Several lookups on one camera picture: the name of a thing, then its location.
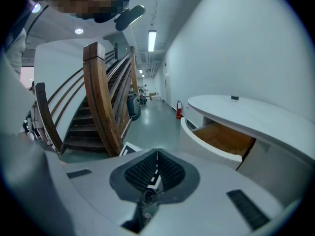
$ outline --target fire extinguisher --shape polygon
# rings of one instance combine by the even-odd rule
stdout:
[[[177,101],[176,118],[182,118],[182,103],[179,100]]]

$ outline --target black slot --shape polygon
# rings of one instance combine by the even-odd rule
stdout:
[[[227,195],[253,230],[269,222],[266,215],[262,213],[243,191],[234,190],[227,192]]]
[[[90,173],[92,173],[92,171],[90,171],[89,169],[84,169],[84,170],[69,172],[67,173],[67,175],[69,178],[75,178],[75,177],[81,177]]]

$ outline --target wooden handrail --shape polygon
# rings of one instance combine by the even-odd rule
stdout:
[[[115,83],[113,84],[112,88],[110,89],[110,92],[109,92],[110,99],[113,99],[113,96],[114,96],[114,93],[118,87],[118,84],[119,84],[120,80],[122,80],[122,77],[125,74],[130,62],[131,62],[131,59],[129,59],[127,64],[124,66],[123,70],[120,72],[118,78],[116,79]]]
[[[80,78],[78,78],[71,87],[69,87],[69,89],[63,94],[63,96],[60,98],[60,100],[57,102],[57,104],[55,105],[54,109],[51,112],[51,116],[54,115],[55,111],[57,110],[57,108],[59,107],[59,105],[61,104],[61,102],[63,101],[63,99],[66,97],[66,95],[71,91],[71,89],[73,89],[73,87],[83,78],[83,75],[80,76]]]
[[[115,65],[115,67],[109,72],[109,74],[107,75],[107,82],[109,82],[109,80],[111,79],[111,77],[113,76],[113,74],[117,71],[117,69],[121,66],[122,63],[124,63],[124,61],[131,56],[132,52],[129,52],[126,54],[126,56],[124,56],[124,58]]]
[[[97,132],[107,152],[110,156],[119,156],[123,142],[111,106],[104,53],[105,48],[98,42],[84,48],[85,90]]]
[[[61,152],[62,141],[60,136],[56,130],[56,126],[53,123],[51,118],[49,108],[48,108],[48,101],[46,98],[46,90],[45,90],[45,83],[37,83],[36,84],[36,98],[37,98],[37,106],[40,111],[41,119],[45,125],[47,133],[55,146],[58,152]]]
[[[60,114],[57,117],[57,120],[55,122],[55,127],[57,127],[65,109],[67,108],[67,106],[69,105],[70,101],[73,99],[73,97],[76,95],[76,93],[80,90],[80,88],[84,85],[84,82],[76,89],[76,91],[74,91],[74,93],[72,94],[72,96],[68,99],[68,101],[66,102],[66,104],[64,105],[63,109],[61,110]]]
[[[114,50],[115,50],[115,59],[118,59],[118,44],[117,43],[115,43]]]
[[[105,61],[105,63],[108,63],[109,61],[111,61],[112,59],[114,59],[115,56],[113,56],[112,58],[108,59],[107,61]]]
[[[108,59],[109,57],[111,57],[111,56],[115,57],[115,54],[114,54],[114,53],[112,53],[111,55],[109,55],[109,56],[105,57],[105,61],[107,61],[107,59]]]
[[[108,53],[106,53],[105,55],[110,54],[110,53],[112,53],[112,52],[114,52],[114,51],[115,51],[115,49],[114,49],[114,50],[112,50],[112,51],[110,51],[110,52],[108,52]]]
[[[130,73],[128,75],[127,83],[124,86],[124,91],[123,91],[122,97],[120,99],[119,107],[118,107],[117,114],[116,114],[116,123],[117,123],[118,127],[121,124],[124,104],[126,104],[126,102],[127,102],[127,97],[128,97],[131,79],[132,79],[132,74]]]
[[[62,85],[60,87],[58,87],[57,90],[48,99],[48,101],[47,101],[48,104],[52,101],[52,99],[56,96],[56,94],[60,91],[60,89],[62,89],[65,84],[67,84],[74,76],[76,76],[82,70],[83,70],[83,67],[81,69],[79,69],[78,71],[76,71],[74,74],[72,74],[64,83],[62,83]]]
[[[123,80],[123,85],[125,85],[127,83],[128,78],[131,74],[131,69],[132,69],[132,67],[130,66],[128,71],[127,71],[127,74]],[[116,98],[116,101],[115,101],[114,106],[113,106],[113,112],[114,112],[115,116],[117,116],[118,107],[121,103],[121,99],[122,99],[122,95],[123,95],[124,90],[125,90],[125,87],[121,87],[118,91],[117,98]]]
[[[139,95],[139,89],[138,89],[138,81],[137,81],[137,71],[136,71],[136,56],[135,56],[135,51],[134,51],[134,47],[131,46],[130,47],[131,52],[132,52],[132,87],[133,87],[133,91]]]

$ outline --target gray floor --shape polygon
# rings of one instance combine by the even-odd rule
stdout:
[[[132,122],[124,142],[141,148],[178,150],[180,120],[164,101],[148,101],[141,116]]]

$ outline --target white counter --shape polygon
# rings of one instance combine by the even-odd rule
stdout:
[[[305,160],[315,161],[315,124],[278,106],[227,95],[202,95],[188,104],[225,126],[279,145]]]

